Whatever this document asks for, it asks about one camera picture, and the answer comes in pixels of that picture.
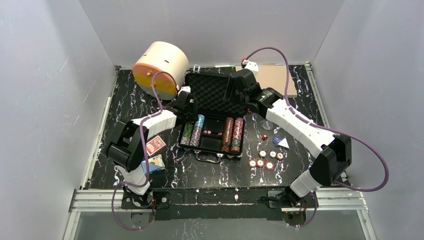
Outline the light blue chip stack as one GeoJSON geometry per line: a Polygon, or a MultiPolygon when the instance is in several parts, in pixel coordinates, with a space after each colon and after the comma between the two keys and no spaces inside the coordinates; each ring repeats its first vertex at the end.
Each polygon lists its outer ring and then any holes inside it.
{"type": "Polygon", "coordinates": [[[204,122],[205,122],[205,116],[204,115],[202,115],[202,114],[199,114],[198,115],[198,118],[197,118],[197,121],[195,122],[195,124],[194,124],[194,127],[195,128],[200,128],[200,129],[202,129],[203,128],[203,125],[204,125],[204,122]]]}

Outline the black poker set case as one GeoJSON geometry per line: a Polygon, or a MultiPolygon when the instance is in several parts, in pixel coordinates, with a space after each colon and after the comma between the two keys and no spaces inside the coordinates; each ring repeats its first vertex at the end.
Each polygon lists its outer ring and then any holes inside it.
{"type": "Polygon", "coordinates": [[[223,158],[240,158],[243,154],[243,144],[245,135],[245,115],[248,109],[236,101],[224,101],[224,94],[228,84],[229,74],[196,71],[190,69],[185,74],[184,86],[191,88],[191,93],[197,98],[198,114],[205,116],[202,127],[199,146],[189,146],[180,144],[183,129],[179,135],[179,146],[193,151],[196,159],[202,162],[218,164],[223,158]],[[241,139],[240,153],[224,152],[222,148],[223,136],[218,133],[224,131],[226,118],[244,119],[243,134],[241,139]],[[204,130],[211,131],[211,135],[203,134],[204,130]]]}

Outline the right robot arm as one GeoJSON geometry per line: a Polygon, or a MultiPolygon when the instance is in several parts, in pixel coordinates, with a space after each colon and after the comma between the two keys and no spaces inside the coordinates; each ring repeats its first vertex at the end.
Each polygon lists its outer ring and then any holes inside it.
{"type": "Polygon", "coordinates": [[[306,195],[330,186],[352,163],[352,139],[315,126],[290,105],[288,99],[271,87],[262,88],[256,80],[258,64],[243,60],[241,69],[231,74],[224,100],[234,100],[264,119],[277,124],[299,141],[314,162],[285,187],[282,199],[296,205],[306,195]]]}

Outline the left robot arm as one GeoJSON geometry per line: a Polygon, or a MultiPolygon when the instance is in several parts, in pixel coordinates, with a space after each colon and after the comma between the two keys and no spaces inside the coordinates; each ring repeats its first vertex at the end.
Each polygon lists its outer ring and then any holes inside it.
{"type": "Polygon", "coordinates": [[[143,197],[150,188],[148,140],[198,120],[198,100],[188,91],[181,90],[165,106],[160,101],[158,104],[159,110],[153,114],[128,122],[118,121],[105,152],[123,176],[119,185],[138,197],[143,197]]]}

